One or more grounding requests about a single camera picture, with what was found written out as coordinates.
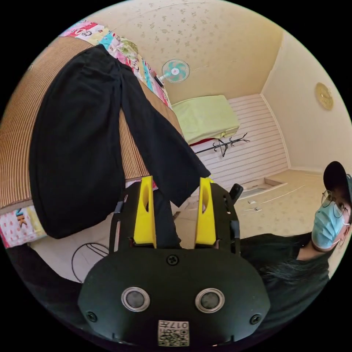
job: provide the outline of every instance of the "qr code sticker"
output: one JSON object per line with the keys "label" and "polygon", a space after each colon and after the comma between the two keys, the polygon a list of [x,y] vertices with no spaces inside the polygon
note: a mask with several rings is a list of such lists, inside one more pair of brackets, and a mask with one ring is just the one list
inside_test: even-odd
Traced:
{"label": "qr code sticker", "polygon": [[190,345],[188,322],[159,320],[158,344],[164,347],[186,347]]}

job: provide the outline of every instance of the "electric fan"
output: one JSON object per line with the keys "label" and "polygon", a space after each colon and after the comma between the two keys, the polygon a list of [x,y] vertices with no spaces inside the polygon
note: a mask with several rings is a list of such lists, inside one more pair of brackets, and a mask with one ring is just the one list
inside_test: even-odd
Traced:
{"label": "electric fan", "polygon": [[184,81],[190,74],[190,67],[186,62],[179,59],[172,59],[162,66],[160,81],[167,80],[171,83]]}

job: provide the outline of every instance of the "coat rack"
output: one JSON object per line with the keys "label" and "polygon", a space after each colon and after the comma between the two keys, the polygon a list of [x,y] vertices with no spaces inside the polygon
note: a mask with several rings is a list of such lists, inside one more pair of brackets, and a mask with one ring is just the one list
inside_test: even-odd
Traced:
{"label": "coat rack", "polygon": [[231,147],[233,147],[234,143],[236,143],[236,142],[240,142],[240,141],[250,142],[248,139],[244,139],[246,134],[247,133],[245,133],[243,135],[243,137],[235,139],[235,140],[232,140],[231,137],[230,137],[228,142],[223,142],[221,139],[218,139],[218,144],[215,144],[215,142],[214,142],[212,147],[197,151],[196,154],[203,153],[204,151],[212,150],[212,149],[214,149],[214,151],[216,151],[217,148],[220,148],[221,155],[222,155],[222,157],[224,157],[225,154],[226,154],[226,151],[228,149],[228,145],[229,144],[231,145]]}

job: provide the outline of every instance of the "red cloth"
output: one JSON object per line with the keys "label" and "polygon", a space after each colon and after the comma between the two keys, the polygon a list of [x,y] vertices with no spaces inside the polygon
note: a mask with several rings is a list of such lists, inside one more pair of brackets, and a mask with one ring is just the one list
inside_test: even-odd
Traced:
{"label": "red cloth", "polygon": [[200,140],[199,142],[190,144],[190,146],[191,146],[191,147],[192,147],[192,146],[196,146],[196,145],[198,145],[198,144],[202,144],[202,143],[208,142],[208,141],[213,140],[213,139],[214,139],[214,138],[202,139],[202,140]]}

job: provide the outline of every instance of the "bamboo mat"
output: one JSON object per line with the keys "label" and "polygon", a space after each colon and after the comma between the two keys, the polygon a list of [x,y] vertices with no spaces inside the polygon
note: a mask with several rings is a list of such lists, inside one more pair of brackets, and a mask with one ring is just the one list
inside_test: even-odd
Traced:
{"label": "bamboo mat", "polygon": [[[40,104],[59,70],[71,58],[91,46],[77,38],[56,38],[33,62],[10,98],[0,123],[0,209],[31,199],[29,147]],[[182,134],[175,113],[144,83],[140,84],[153,107]],[[126,180],[147,176],[148,170],[122,111],[120,136]]]}

